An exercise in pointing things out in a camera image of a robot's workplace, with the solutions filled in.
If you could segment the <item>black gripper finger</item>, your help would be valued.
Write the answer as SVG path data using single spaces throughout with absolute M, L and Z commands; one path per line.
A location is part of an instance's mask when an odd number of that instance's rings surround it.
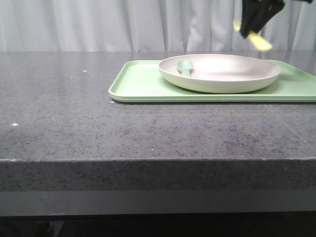
M 250 23 L 252 32 L 260 32 L 260 30 L 281 10 L 285 3 L 282 0 L 260 0 Z
M 265 25 L 265 16 L 265 0 L 242 0 L 241 36 L 246 39 L 251 31 L 258 33 Z

